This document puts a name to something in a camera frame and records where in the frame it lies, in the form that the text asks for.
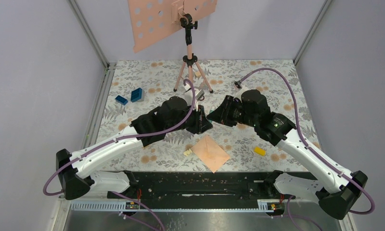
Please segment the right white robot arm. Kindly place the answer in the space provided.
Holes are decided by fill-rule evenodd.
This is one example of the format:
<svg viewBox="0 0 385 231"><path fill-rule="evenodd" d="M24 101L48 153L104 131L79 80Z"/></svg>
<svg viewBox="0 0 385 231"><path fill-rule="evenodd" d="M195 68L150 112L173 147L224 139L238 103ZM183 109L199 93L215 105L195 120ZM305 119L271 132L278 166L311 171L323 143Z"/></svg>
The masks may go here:
<svg viewBox="0 0 385 231"><path fill-rule="evenodd" d="M341 166L301 138L297 126L286 116L272 112L266 97L257 90L247 90L238 98L225 96L207 118L229 127L237 124L253 127L262 140L294 157L315 177L308 180L275 170L264 185L265 194L270 198L281 194L301 197L341 220L362 194L368 180L365 173Z"/></svg>

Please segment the tan paper envelope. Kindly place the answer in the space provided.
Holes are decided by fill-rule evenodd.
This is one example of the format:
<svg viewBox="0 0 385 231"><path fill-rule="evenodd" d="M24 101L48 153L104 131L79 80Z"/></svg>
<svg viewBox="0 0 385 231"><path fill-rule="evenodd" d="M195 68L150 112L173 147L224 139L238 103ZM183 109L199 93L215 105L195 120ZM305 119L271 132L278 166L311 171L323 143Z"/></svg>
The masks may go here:
<svg viewBox="0 0 385 231"><path fill-rule="evenodd" d="M230 155L208 135L192 146L191 151L212 173L218 171L230 159Z"/></svg>

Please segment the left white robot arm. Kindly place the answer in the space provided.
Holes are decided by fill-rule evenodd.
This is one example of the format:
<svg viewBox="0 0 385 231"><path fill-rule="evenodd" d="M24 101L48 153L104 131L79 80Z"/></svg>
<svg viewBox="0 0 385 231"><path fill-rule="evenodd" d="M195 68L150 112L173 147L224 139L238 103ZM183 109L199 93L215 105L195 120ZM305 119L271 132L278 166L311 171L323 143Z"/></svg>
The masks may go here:
<svg viewBox="0 0 385 231"><path fill-rule="evenodd" d="M121 154L161 141L167 133L186 130L202 134L213 126L202 105L191 106L180 97L171 97L150 112L139 116L112 137L91 147L56 153L56 172L67 200L89 192L117 192L127 198L137 193L137 184L128 171L108 172L101 167Z"/></svg>

